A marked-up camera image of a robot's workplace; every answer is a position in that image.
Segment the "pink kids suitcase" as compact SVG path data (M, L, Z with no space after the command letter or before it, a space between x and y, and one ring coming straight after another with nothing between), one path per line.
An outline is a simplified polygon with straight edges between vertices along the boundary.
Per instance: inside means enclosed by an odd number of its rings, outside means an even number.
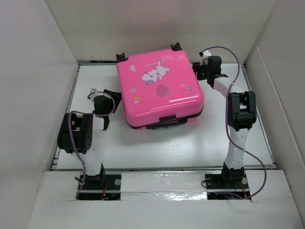
M180 44L116 55L126 123L134 129L185 124L204 108L204 94Z

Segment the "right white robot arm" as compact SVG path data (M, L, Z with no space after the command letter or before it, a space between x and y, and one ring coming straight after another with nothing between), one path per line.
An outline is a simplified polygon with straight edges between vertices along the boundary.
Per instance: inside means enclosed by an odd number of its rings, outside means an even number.
M231 188L244 178L244 149L250 129L256 122L256 97L253 91L234 86L226 74L222 74L219 56L200 53L200 62L193 63L199 81L207 83L226 99L225 126L229 138L228 153L220 174L205 176L208 189Z

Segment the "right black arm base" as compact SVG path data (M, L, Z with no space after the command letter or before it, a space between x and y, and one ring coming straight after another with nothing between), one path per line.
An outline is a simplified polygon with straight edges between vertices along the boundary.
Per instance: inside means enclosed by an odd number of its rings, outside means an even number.
M221 174L205 174L201 186L207 190L208 200L239 199L250 196L246 174L238 181L227 183L222 178Z

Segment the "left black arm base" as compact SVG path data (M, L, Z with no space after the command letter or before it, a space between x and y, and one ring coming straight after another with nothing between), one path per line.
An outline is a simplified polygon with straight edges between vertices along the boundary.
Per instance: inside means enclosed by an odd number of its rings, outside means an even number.
M81 188L82 175L75 178L78 182L77 200L120 200L122 176L120 174L106 174L105 180L90 180L86 178Z

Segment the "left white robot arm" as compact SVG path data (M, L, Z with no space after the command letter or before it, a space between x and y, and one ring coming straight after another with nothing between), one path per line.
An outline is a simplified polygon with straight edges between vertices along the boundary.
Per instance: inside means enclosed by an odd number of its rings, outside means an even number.
M87 99L93 103L91 113L71 111L64 115L57 137L57 146L67 154L76 156L82 166L83 175L77 178L82 185L101 189L106 185L106 174L101 162L91 150L93 132L106 131L110 115L115 113L121 102L119 92L97 91L92 88Z

